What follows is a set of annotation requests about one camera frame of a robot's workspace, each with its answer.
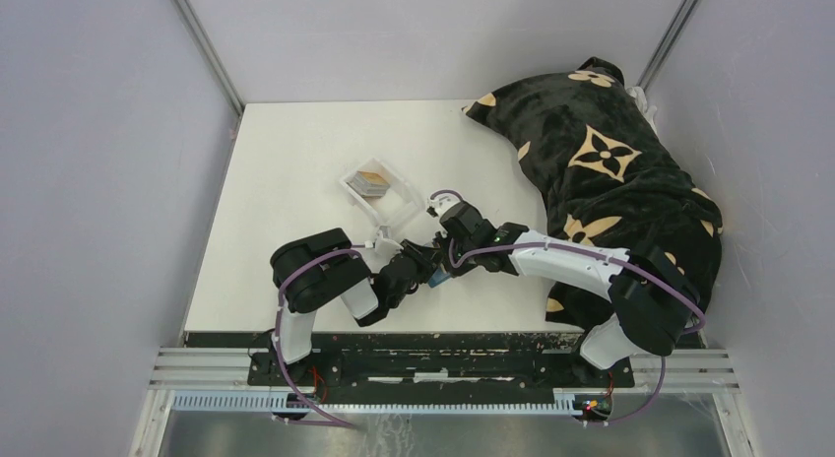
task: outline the white tabletop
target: white tabletop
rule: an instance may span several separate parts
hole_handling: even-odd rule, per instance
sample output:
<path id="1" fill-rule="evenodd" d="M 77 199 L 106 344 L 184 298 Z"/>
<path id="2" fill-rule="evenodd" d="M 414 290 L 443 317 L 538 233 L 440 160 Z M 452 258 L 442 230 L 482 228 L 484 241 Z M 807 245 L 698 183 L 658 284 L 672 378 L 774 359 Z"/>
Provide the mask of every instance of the white tabletop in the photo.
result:
<path id="1" fill-rule="evenodd" d="M 343 228 L 354 243 L 373 225 L 337 179 L 378 158 L 426 196 L 461 192 L 494 225 L 545 231 L 540 193 L 503 138 L 461 114 L 459 100 L 248 104 L 226 175 L 185 330 L 264 331 L 277 291 L 270 255 L 281 245 Z M 401 237 L 432 239 L 436 219 L 419 214 Z M 373 253 L 363 256 L 370 258 Z M 318 311 L 316 331 L 576 331 L 545 322 L 550 282 L 477 269 L 423 286 L 388 318 L 359 328 L 339 300 Z"/>

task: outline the black mounting plate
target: black mounting plate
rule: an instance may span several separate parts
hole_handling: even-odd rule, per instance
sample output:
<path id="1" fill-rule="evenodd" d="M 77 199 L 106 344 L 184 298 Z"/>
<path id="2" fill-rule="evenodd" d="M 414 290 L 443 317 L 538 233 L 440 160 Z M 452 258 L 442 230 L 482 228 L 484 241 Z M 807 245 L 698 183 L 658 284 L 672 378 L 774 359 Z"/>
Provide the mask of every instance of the black mounting plate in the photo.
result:
<path id="1" fill-rule="evenodd" d="M 312 367 L 328 387 L 328 403 L 550 404 L 553 388 L 607 388 L 608 373 L 581 381 L 572 372 L 579 334 L 323 334 L 313 353 L 290 366 L 299 386 L 313 386 Z M 266 348 L 269 335 L 242 347 Z M 217 341 L 203 347 L 217 347 Z M 284 386 L 275 354 L 253 354 L 247 383 Z M 629 359 L 610 370 L 615 387 L 633 387 Z M 432 381 L 442 373 L 462 381 Z"/>

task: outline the patterned pillow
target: patterned pillow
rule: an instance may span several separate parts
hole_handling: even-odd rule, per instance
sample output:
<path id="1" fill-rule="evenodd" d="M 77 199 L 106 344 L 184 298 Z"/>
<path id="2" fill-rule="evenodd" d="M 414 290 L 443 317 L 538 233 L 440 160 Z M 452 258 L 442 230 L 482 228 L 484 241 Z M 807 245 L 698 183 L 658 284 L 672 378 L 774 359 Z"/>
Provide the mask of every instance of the patterned pillow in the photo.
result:
<path id="1" fill-rule="evenodd" d="M 661 145 L 616 66 L 591 58 L 499 88 L 464 112 L 516 148 L 543 195 L 549 235 L 603 247 L 650 240 L 707 307 L 722 257 L 719 207 Z M 607 301 L 563 284 L 548 295 L 548 321 L 588 329 L 611 313 Z"/>

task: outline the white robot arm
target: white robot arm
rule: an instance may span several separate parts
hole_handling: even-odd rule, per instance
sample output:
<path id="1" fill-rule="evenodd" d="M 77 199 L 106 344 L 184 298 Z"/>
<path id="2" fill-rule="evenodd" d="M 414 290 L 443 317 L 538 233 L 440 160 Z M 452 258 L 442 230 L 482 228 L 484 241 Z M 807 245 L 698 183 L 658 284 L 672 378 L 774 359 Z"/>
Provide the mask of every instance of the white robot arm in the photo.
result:
<path id="1" fill-rule="evenodd" d="M 490 272 L 549 278 L 611 302 L 610 319 L 588 331 L 579 344 L 580 357 L 600 370 L 633 354 L 668 356 L 699 302 L 695 288 L 653 245 L 602 248 L 512 223 L 495 228 L 475 207 L 450 195 L 432 199 L 429 205 L 428 212 L 443 227 L 434 247 L 405 240 L 401 252 L 375 275 L 361 258 L 348 255 L 314 261 L 319 253 L 325 253 L 319 257 L 323 258 L 351 245 L 341 229 L 276 251 L 271 259 L 273 280 L 288 299 L 288 310 L 279 314 L 276 324 L 286 363 L 310 353 L 318 307 L 340 296 L 360 326 L 373 324 L 428 282 L 438 267 L 453 277 L 482 266 Z M 659 288 L 659 282 L 668 289 Z"/>

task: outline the white wall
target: white wall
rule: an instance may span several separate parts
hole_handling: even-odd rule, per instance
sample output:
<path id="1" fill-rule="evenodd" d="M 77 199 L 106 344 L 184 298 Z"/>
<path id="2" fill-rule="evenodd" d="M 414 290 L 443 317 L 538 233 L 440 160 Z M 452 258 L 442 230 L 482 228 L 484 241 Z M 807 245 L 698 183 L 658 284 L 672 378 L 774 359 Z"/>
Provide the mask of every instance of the white wall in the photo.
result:
<path id="1" fill-rule="evenodd" d="M 835 0 L 704 0 L 650 99 L 725 216 L 709 335 L 767 456 L 828 456 L 835 402 Z"/>
<path id="2" fill-rule="evenodd" d="M 169 0 L 0 0 L 0 455 L 127 453 L 234 122 Z"/>
<path id="3" fill-rule="evenodd" d="M 634 84 L 681 0 L 191 0 L 247 102 L 478 98 L 616 61 Z"/>

